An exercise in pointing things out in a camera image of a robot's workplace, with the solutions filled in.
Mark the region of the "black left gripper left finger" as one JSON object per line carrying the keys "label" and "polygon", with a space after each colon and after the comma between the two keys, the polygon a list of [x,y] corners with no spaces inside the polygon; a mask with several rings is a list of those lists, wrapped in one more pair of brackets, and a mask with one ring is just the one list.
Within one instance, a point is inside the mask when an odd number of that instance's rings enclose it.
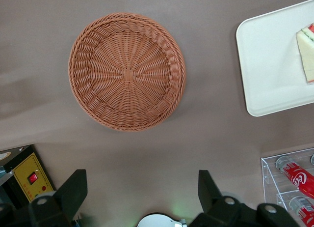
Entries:
{"label": "black left gripper left finger", "polygon": [[87,197],[85,169],[76,170],[54,192],[38,195],[31,203],[14,210],[9,203],[0,205],[2,227],[72,227],[79,208]]}

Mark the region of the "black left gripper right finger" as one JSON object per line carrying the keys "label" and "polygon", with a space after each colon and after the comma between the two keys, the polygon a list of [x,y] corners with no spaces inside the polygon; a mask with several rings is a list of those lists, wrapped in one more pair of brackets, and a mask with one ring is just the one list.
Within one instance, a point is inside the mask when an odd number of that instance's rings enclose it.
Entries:
{"label": "black left gripper right finger", "polygon": [[203,212],[191,227],[297,227],[299,224],[282,207],[262,203],[254,210],[236,198],[221,194],[207,170],[198,176],[198,197]]}

